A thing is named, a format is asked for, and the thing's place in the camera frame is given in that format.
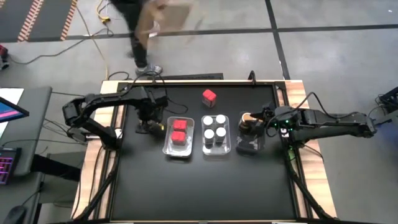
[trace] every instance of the yellow cable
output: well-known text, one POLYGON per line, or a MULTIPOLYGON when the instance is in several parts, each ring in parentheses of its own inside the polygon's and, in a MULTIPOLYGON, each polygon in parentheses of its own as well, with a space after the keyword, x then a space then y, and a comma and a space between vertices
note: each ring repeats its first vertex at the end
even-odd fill
POLYGON ((109 77, 108 62, 106 61, 105 56, 102 54, 102 51, 101 51, 100 47, 98 46, 97 42, 95 41, 94 37, 90 34, 90 30, 89 30, 89 28, 87 26, 85 18, 83 17, 83 14, 80 12, 79 7, 76 6, 76 10, 78 11, 78 13, 80 15, 80 18, 82 19, 82 21, 83 21, 83 23, 84 23, 84 25, 86 27, 87 34, 89 35, 90 39, 94 42, 95 47, 97 48, 99 54, 101 55, 101 58, 104 60, 104 63, 105 63, 105 80, 108 80, 108 77, 109 77))
POLYGON ((109 21, 111 20, 111 18, 109 18, 108 16, 101 16, 101 14, 100 14, 100 6, 102 5, 102 2, 103 2, 103 1, 104 1, 104 0, 101 0, 101 1, 99 2, 99 4, 97 5, 97 7, 96 7, 96 9, 95 9, 95 13, 97 13, 97 16, 98 16, 99 19, 101 19, 101 22, 102 22, 103 24, 105 24, 105 23, 109 22, 109 21))

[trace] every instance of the keyboard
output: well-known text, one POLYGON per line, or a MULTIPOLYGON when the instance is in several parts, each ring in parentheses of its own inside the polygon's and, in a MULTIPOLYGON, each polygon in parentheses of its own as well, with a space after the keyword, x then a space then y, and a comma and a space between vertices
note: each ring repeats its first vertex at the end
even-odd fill
POLYGON ((20 148, 0 147, 0 185, 9 182, 20 155, 20 148))

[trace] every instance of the black pants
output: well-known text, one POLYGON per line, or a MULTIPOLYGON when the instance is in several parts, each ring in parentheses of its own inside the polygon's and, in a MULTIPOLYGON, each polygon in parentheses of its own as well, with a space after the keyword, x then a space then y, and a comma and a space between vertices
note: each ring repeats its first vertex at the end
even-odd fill
MULTIPOLYGON (((111 0, 115 8, 124 16, 127 26, 130 31, 130 42, 132 52, 134 54, 134 60, 136 61, 136 65, 139 68, 147 66, 147 50, 140 43, 140 40, 137 38, 136 27, 139 21, 139 15, 141 13, 142 5, 140 3, 130 3, 130 2, 123 2, 121 3, 118 0, 111 0)), ((149 34, 144 34, 145 37, 141 38, 141 40, 147 40, 149 34)))

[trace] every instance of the plastic container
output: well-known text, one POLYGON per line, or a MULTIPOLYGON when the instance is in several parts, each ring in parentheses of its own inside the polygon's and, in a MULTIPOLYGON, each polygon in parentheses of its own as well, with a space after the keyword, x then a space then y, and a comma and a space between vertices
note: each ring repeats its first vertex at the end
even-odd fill
POLYGON ((183 117, 169 117, 167 119, 167 132, 166 138, 163 147, 163 153, 171 156, 171 157, 179 157, 179 158, 188 158, 192 153, 192 141, 193 141, 193 129, 195 127, 195 122, 191 118, 183 118, 183 117), (172 133, 174 131, 173 124, 175 120, 184 120, 187 121, 187 128, 185 144, 184 145, 176 145, 172 142, 172 133))
POLYGON ((207 156, 222 156, 231 151, 231 138, 229 135, 229 119, 227 116, 225 117, 224 124, 220 124, 216 122, 217 115, 205 115, 201 118, 201 135, 202 135, 202 151, 207 156), (213 122, 211 125, 206 125, 204 123, 204 119, 206 117, 211 117, 213 122), (222 131, 221 134, 224 134, 224 137, 217 136, 217 129, 224 128, 225 132, 222 131), (208 138, 205 138, 205 131, 212 130, 214 133, 214 137, 212 141, 208 138))

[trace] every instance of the hazard stripe tape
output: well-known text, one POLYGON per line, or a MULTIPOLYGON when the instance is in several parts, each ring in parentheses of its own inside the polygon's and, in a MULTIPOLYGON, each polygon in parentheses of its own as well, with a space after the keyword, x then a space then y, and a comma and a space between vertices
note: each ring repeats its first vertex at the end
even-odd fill
POLYGON ((72 23, 73 15, 76 10, 76 6, 77 6, 77 0, 72 0, 67 18, 65 20, 65 24, 63 25, 63 29, 61 32, 61 40, 65 40, 67 38, 69 27, 70 27, 70 24, 72 23))
POLYGON ((6 2, 6 0, 0 0, 0 9, 2 8, 2 6, 4 5, 5 2, 6 2))
POLYGON ((29 12, 26 15, 25 22, 21 27, 21 31, 19 32, 18 42, 27 41, 29 39, 33 25, 36 22, 37 16, 39 15, 43 2, 44 0, 33 0, 29 12))

